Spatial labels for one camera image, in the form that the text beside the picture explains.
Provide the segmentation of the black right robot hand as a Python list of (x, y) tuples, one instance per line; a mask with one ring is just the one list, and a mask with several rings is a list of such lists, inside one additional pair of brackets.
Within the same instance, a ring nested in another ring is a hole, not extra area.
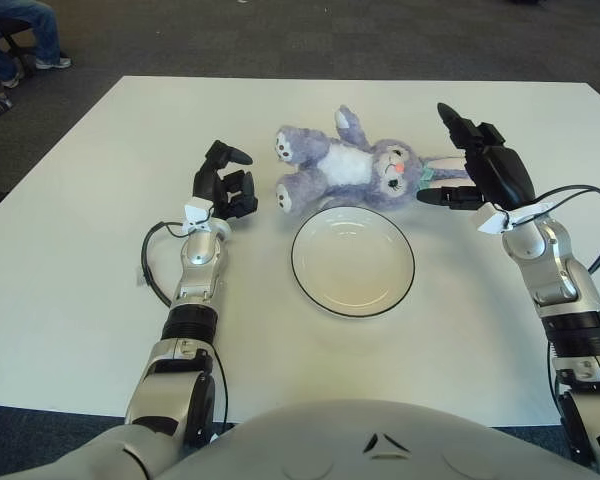
[(473, 184), (422, 189), (416, 194), (418, 201), (452, 210), (477, 210), (493, 203), (513, 211), (535, 200), (526, 167), (493, 124), (476, 125), (444, 103), (437, 104), (437, 111), (454, 146), (465, 152), (464, 168)]

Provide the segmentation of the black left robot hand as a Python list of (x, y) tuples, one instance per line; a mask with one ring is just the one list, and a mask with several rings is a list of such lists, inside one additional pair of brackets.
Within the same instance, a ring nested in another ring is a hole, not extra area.
[(194, 197), (212, 202), (212, 216), (222, 220), (244, 217), (256, 212), (258, 207), (250, 172), (237, 170), (220, 177), (219, 171), (229, 163), (252, 165), (253, 159), (245, 152), (216, 140), (194, 176), (192, 189)]

